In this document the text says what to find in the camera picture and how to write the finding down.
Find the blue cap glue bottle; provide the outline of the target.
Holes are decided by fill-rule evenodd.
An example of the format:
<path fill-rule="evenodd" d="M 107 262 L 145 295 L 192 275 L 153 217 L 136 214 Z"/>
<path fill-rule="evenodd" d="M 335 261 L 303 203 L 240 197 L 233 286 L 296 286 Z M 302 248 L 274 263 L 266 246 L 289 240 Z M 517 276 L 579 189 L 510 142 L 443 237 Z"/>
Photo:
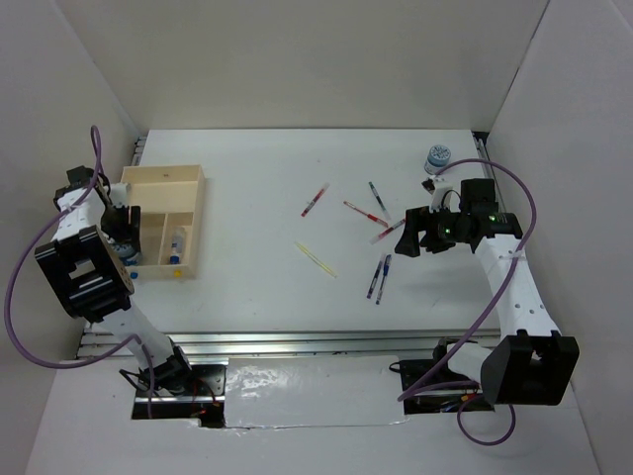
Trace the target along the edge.
<path fill-rule="evenodd" d="M 179 265 L 183 262 L 184 247 L 186 243 L 186 230 L 184 227 L 175 227 L 170 238 L 170 251 L 168 263 Z"/>

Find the red pen with clear barrel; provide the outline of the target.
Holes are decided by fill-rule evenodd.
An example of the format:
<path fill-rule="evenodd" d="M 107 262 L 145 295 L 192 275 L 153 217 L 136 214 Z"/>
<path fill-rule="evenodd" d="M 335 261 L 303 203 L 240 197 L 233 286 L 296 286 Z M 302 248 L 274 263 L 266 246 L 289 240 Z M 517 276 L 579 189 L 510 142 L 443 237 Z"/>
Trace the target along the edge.
<path fill-rule="evenodd" d="M 329 188 L 329 183 L 324 183 L 319 190 L 317 191 L 317 193 L 313 196 L 313 198 L 311 199 L 311 201 L 307 204 L 306 208 L 303 210 L 303 212 L 301 213 L 301 217 L 305 217 L 310 210 L 315 206 L 315 204 L 318 202 L 318 200 L 322 197 L 322 195 L 327 191 L 327 189 Z"/>

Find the yellow pen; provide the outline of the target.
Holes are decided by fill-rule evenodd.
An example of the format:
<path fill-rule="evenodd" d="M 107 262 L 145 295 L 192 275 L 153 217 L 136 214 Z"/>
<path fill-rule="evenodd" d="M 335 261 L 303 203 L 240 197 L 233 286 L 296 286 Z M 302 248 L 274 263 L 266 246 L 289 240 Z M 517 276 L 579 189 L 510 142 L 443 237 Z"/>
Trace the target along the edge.
<path fill-rule="evenodd" d="M 320 269 L 326 272 L 333 278 L 337 278 L 337 273 L 332 270 L 329 266 L 327 266 L 322 260 L 316 257 L 311 251 L 309 251 L 304 245 L 295 241 L 294 242 L 296 248 L 302 252 L 310 261 L 312 261 L 315 265 L 317 265 Z"/>

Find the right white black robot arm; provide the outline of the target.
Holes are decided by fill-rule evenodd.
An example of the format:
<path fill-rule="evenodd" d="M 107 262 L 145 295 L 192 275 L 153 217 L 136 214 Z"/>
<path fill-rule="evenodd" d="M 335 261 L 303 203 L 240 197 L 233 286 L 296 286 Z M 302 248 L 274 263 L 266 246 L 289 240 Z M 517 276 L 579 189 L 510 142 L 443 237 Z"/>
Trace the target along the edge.
<path fill-rule="evenodd" d="M 423 181 L 426 207 L 407 210 L 395 252 L 418 257 L 466 244 L 488 278 L 500 341 L 493 349 L 470 338 L 439 342 L 431 369 L 443 388 L 464 377 L 477 383 L 490 405 L 556 406 L 565 395 L 580 356 L 576 339 L 564 336 L 550 317 L 520 246 L 523 231 L 512 213 L 500 210 L 491 179 L 461 183 L 457 210 L 450 208 L 451 184 L 439 177 Z"/>

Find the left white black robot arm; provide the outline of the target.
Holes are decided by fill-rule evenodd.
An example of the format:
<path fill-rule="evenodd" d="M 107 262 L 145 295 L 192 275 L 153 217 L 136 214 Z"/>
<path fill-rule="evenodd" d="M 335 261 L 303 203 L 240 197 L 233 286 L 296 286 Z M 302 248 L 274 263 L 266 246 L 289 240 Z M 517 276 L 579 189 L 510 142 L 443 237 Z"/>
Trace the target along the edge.
<path fill-rule="evenodd" d="M 141 209 L 128 203 L 129 187 L 112 185 L 101 171 L 78 166 L 66 173 L 53 203 L 61 218 L 35 258 L 65 312 L 129 339 L 146 389 L 179 396 L 195 383 L 181 348 L 160 332 L 133 301 L 130 264 L 141 257 Z"/>

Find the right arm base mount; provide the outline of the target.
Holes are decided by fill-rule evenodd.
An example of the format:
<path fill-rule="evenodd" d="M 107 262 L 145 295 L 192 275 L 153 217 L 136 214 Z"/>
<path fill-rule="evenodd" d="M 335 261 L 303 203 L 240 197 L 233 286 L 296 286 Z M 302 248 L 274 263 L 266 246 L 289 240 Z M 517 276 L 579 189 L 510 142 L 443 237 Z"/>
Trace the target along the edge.
<path fill-rule="evenodd" d="M 407 390 L 424 376 L 448 351 L 456 338 L 442 338 L 432 355 L 422 359 L 401 359 L 389 365 L 400 377 L 402 390 Z M 444 365 L 418 390 L 414 397 L 403 400 L 406 415 L 456 413 L 464 402 L 477 399 L 480 387 L 469 377 L 457 374 Z"/>

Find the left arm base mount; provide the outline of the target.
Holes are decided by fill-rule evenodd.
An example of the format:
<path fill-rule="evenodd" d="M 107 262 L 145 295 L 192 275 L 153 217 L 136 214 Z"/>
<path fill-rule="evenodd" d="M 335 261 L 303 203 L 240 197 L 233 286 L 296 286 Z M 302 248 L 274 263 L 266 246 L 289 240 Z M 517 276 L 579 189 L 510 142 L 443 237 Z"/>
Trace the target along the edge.
<path fill-rule="evenodd" d="M 148 381 L 138 373 L 121 370 L 120 374 L 134 387 L 133 420 L 191 420 L 203 428 L 224 428 L 227 363 L 204 363 L 192 366 L 193 376 L 185 389 L 176 395 L 164 388 L 148 399 Z"/>

